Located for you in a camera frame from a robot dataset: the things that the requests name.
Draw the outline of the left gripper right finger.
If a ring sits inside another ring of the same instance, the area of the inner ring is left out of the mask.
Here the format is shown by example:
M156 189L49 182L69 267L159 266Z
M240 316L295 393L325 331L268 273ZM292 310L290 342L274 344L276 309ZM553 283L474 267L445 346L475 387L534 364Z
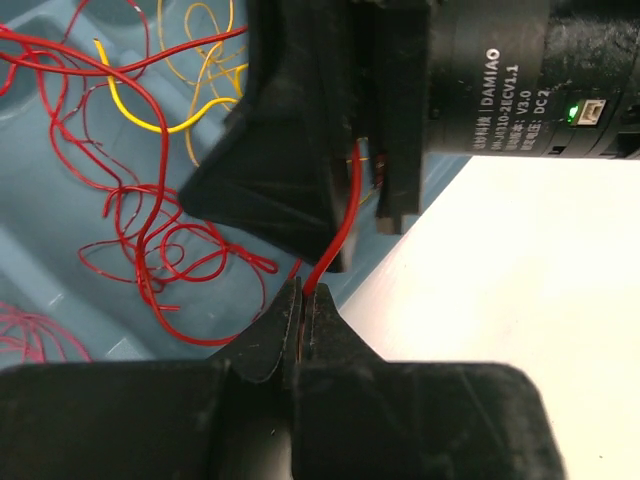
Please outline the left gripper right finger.
M292 373L297 479L561 479L532 380L501 363L391 362L338 313L305 301Z

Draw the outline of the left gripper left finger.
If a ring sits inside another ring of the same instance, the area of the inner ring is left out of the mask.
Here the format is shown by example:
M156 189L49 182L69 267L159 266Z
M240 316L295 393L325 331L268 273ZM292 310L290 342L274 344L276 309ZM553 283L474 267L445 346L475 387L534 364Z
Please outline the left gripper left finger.
M1 375L5 479L290 479L285 345L302 312L284 283L203 360L13 367Z

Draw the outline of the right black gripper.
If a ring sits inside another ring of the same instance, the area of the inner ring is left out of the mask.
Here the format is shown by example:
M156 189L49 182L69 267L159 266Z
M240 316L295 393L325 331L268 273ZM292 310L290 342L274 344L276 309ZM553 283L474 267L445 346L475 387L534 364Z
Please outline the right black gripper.
M376 228L405 233L422 203L433 3L250 1L247 17L244 96L181 188L181 206L317 262L346 208L354 41L356 131L373 147Z

